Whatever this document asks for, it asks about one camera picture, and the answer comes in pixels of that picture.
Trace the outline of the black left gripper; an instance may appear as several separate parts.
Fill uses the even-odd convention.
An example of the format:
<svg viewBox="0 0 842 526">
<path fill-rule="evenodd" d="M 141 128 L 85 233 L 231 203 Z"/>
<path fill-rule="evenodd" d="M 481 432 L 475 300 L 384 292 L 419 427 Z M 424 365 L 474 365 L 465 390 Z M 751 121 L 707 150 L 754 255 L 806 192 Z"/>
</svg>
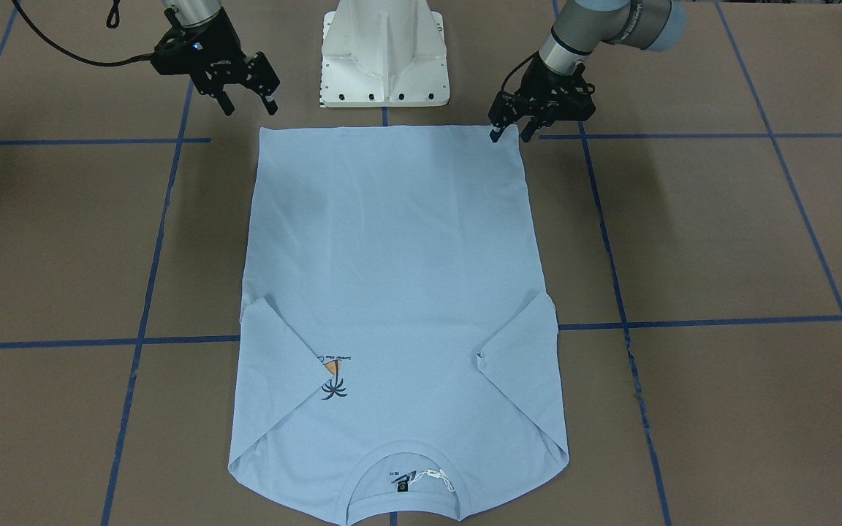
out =
<svg viewBox="0 0 842 526">
<path fill-rule="evenodd" d="M 538 129 L 558 121 L 585 122 L 596 106 L 595 85 L 583 77 L 585 64 L 576 64 L 573 73 L 562 75 L 545 66 L 539 57 L 528 57 L 502 80 L 500 90 L 488 110 L 490 140 L 498 143 L 512 124 L 528 117 L 520 130 L 523 143 L 531 141 Z"/>
</svg>

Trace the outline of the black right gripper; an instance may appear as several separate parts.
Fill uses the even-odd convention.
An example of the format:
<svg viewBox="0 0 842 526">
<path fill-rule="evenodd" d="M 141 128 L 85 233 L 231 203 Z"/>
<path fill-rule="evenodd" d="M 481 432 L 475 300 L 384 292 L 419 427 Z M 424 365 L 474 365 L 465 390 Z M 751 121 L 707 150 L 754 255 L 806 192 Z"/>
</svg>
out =
<svg viewBox="0 0 842 526">
<path fill-rule="evenodd" d="M 213 97 L 225 116 L 231 116 L 234 104 L 224 87 L 241 85 L 257 94 L 268 115 L 275 115 L 275 92 L 280 80 L 270 61 L 261 51 L 248 56 L 227 15 L 214 15 L 204 23 L 185 29 L 189 42 L 189 76 L 198 93 Z"/>
</svg>

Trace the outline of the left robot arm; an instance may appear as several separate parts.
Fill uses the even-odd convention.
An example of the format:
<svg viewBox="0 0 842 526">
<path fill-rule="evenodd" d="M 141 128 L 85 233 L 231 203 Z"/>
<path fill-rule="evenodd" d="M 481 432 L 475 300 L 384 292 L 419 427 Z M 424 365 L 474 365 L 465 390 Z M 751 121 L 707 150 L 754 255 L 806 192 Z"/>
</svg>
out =
<svg viewBox="0 0 842 526">
<path fill-rule="evenodd" d="M 679 1 L 566 2 L 540 49 L 502 80 L 488 110 L 489 139 L 497 143 L 523 118 L 523 142 L 557 122 L 587 122 L 596 110 L 596 88 L 583 74 L 600 44 L 665 51 L 685 27 L 687 13 Z"/>
</svg>

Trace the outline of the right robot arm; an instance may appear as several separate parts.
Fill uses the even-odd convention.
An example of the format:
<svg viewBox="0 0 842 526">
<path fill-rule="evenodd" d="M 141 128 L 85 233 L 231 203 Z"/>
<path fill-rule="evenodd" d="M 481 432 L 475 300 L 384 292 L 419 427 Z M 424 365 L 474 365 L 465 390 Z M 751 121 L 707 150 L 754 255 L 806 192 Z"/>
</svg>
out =
<svg viewBox="0 0 842 526">
<path fill-rule="evenodd" d="M 161 75 L 187 75 L 197 93 L 235 111 L 225 86 L 240 85 L 260 97 L 268 115 L 278 111 L 280 80 L 266 54 L 243 51 L 230 15 L 220 1 L 164 1 L 170 29 L 155 45 L 150 64 Z"/>
</svg>

